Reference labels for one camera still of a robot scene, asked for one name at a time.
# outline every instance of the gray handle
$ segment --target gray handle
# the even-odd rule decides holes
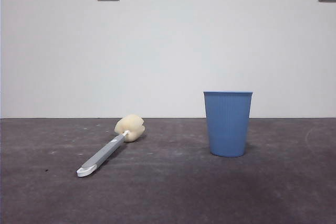
[[[97,168],[124,142],[125,137],[123,135],[116,136],[102,149],[94,154],[89,160],[87,160],[82,168],[89,168],[96,165]]]

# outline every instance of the yellow sponge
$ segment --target yellow sponge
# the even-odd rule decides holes
[[[122,134],[125,131],[130,131],[125,136],[125,142],[133,142],[138,139],[139,136],[144,132],[145,126],[143,124],[143,119],[138,115],[127,115],[116,124],[114,131],[118,134]]]

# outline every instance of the gray floor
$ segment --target gray floor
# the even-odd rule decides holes
[[[93,175],[117,119],[1,120],[2,223],[336,223],[336,119],[251,119],[209,153],[205,119],[145,119]]]

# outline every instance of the cup rim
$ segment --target cup rim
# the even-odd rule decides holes
[[[203,91],[204,93],[252,94],[252,91]]]

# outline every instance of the blue plastic cup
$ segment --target blue plastic cup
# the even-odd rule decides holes
[[[204,91],[206,122],[212,154],[244,154],[252,92]]]

